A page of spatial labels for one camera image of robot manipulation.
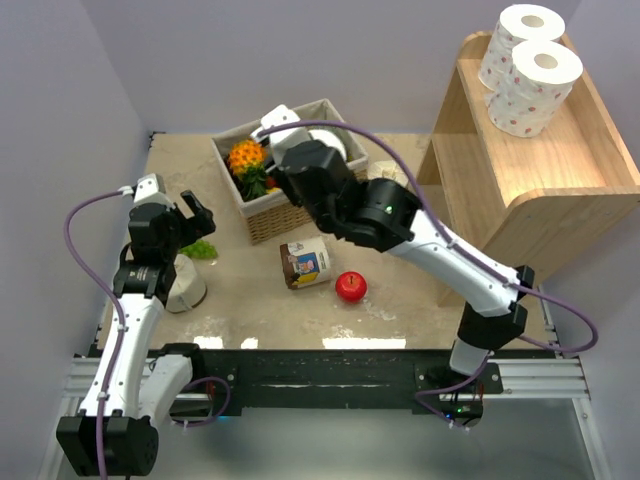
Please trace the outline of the floral roll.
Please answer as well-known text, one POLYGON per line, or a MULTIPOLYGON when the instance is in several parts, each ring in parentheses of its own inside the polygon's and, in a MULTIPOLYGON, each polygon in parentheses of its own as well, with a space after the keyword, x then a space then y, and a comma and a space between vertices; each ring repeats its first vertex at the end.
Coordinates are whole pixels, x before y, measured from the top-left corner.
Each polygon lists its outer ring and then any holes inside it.
POLYGON ((509 69, 489 99, 489 119, 512 136, 535 137, 582 73, 581 59, 569 48, 554 41, 524 41, 512 49, 509 69))
POLYGON ((308 133, 312 140, 320 141, 325 146, 336 149, 342 156, 343 160, 347 161, 348 155, 346 147, 338 135, 330 130, 319 128, 309 129, 308 133))
POLYGON ((557 41, 565 21, 555 11, 535 4, 514 4, 499 15, 478 78, 491 91, 498 87, 512 63, 513 48, 527 40, 557 41))

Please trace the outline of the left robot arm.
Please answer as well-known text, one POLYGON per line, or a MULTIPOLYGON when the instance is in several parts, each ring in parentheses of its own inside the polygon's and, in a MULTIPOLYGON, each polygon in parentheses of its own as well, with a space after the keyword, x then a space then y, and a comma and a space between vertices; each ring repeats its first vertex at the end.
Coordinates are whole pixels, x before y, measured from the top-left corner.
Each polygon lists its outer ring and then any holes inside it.
POLYGON ((56 440, 80 477, 148 475, 159 450, 159 425, 178 393, 196 392, 207 380, 195 344, 172 344, 150 377, 143 376, 150 340, 166 311, 176 279, 179 251, 216 229, 213 213, 190 190, 181 197, 186 217, 164 190, 151 181, 123 187, 114 196, 131 196, 130 241, 121 250, 113 282, 107 284, 86 263, 71 238, 71 223, 103 194, 74 207, 63 235, 77 265, 105 292, 113 307, 107 342, 92 383, 78 411, 61 418, 56 440))

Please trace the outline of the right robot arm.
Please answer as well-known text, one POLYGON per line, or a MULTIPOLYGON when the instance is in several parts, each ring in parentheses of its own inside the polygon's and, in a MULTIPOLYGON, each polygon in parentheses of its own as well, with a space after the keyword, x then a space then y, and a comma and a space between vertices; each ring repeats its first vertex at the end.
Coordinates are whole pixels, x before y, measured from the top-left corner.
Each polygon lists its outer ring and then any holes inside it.
POLYGON ((464 298, 445 379, 452 390, 469 392, 488 353, 523 333, 517 288, 530 285, 532 271, 501 265, 446 226, 434 226, 419 198, 397 182, 358 180, 341 153, 321 141, 272 151, 278 185, 321 232, 412 263, 464 298))

